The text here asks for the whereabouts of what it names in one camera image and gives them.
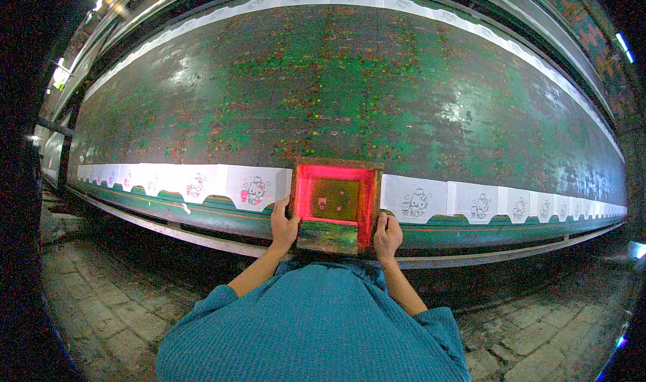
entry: metal rail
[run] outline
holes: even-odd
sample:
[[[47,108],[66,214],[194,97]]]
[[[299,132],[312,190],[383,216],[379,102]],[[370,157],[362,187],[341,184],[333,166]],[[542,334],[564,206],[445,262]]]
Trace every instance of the metal rail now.
[[[265,251],[265,248],[258,246],[227,241],[225,239],[219,239],[216,237],[201,235],[199,233],[190,232],[187,230],[181,230],[177,228],[172,228],[167,225],[157,224],[156,222],[149,221],[147,219],[140,218],[139,216],[131,215],[125,213],[119,209],[110,207],[98,200],[93,199],[83,193],[77,192],[72,187],[66,185],[68,190],[73,192],[75,195],[81,199],[89,202],[93,206],[100,208],[114,216],[117,216],[121,219],[124,219],[128,222],[131,222],[135,225],[142,226],[151,231],[155,231],[166,236],[179,239],[181,241],[190,242],[198,244],[200,246],[205,246],[207,248],[218,249],[222,251],[228,251],[230,253],[236,253],[245,256],[251,257],[260,257]],[[437,256],[437,257],[398,257],[397,262],[399,263],[402,270],[412,270],[412,269],[429,269],[429,268],[447,268],[447,267],[464,267],[464,266],[477,266],[485,265],[489,263],[498,263],[501,261],[509,261],[517,258],[530,257],[533,255],[538,255],[542,253],[548,253],[549,251],[554,251],[562,249],[568,246],[572,246],[584,241],[588,241],[594,237],[603,235],[604,233],[615,230],[619,226],[623,225],[625,221],[620,222],[619,224],[612,225],[608,228],[602,229],[597,232],[589,233],[584,236],[580,236],[574,239],[570,239],[569,235],[566,235],[563,241],[554,242],[550,244],[542,244],[540,246],[533,246],[530,248],[514,249],[514,250],[505,250],[505,251],[493,251],[491,253],[478,253],[471,255],[455,255],[455,256]],[[292,255],[287,254],[283,261],[288,261],[292,258]],[[379,267],[378,261],[365,260],[366,264]]]

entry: person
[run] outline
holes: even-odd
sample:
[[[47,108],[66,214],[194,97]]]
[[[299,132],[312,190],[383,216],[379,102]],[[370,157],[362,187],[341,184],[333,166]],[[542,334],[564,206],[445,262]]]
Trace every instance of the person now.
[[[470,381],[451,310],[427,309],[395,260],[394,216],[380,213],[373,238],[382,270],[280,263],[300,222],[288,203],[274,205],[263,256],[166,335],[159,381]]]

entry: hand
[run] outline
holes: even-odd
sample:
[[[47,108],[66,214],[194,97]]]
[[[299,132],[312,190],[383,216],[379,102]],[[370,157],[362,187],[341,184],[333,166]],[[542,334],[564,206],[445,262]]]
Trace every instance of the hand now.
[[[394,259],[395,252],[404,241],[404,235],[399,227],[397,218],[392,215],[386,215],[385,212],[380,212],[373,240],[379,261]]]
[[[276,201],[274,211],[271,213],[271,234],[274,236],[274,241],[271,246],[279,249],[283,253],[287,253],[296,240],[296,236],[298,236],[298,223],[300,222],[300,216],[297,215],[287,220],[285,217],[285,207],[287,204],[289,204],[289,197]]]

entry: stone floor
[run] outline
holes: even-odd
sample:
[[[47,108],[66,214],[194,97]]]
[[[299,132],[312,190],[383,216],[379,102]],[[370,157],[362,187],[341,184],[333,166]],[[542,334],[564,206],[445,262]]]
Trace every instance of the stone floor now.
[[[160,341],[204,293],[97,249],[78,236],[81,218],[44,198],[46,297],[70,355],[93,381],[156,380]],[[593,380],[628,320],[632,274],[632,262],[598,257],[530,296],[456,311],[472,380]]]

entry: teal shirt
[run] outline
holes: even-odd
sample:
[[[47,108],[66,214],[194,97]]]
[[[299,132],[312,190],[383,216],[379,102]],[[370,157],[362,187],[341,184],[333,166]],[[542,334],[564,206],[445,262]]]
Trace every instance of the teal shirt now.
[[[157,354],[166,381],[470,381],[449,308],[412,317],[360,269],[310,264],[198,301]]]

